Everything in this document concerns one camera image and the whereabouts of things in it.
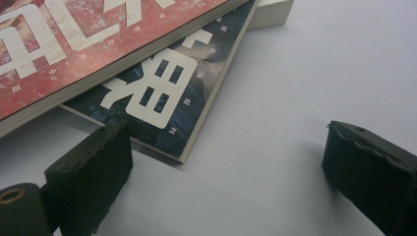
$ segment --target round hole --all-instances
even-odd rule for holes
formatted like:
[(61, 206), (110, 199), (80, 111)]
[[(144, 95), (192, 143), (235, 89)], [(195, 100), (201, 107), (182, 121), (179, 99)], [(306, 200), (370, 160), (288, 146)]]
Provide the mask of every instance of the round hole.
[(13, 189), (0, 195), (0, 205), (5, 205), (14, 202), (15, 200), (24, 196), (26, 191), (24, 189)]

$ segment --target white surface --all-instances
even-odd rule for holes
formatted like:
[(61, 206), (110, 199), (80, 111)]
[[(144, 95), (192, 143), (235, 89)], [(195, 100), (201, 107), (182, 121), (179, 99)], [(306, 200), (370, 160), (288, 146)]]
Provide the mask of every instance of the white surface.
[[(248, 32), (187, 162), (134, 150), (98, 235), (383, 235), (328, 186), (326, 125), (417, 153), (416, 12), (413, 0), (296, 0), (286, 25)], [(1, 139), (0, 189), (43, 184), (96, 128), (57, 108)]]

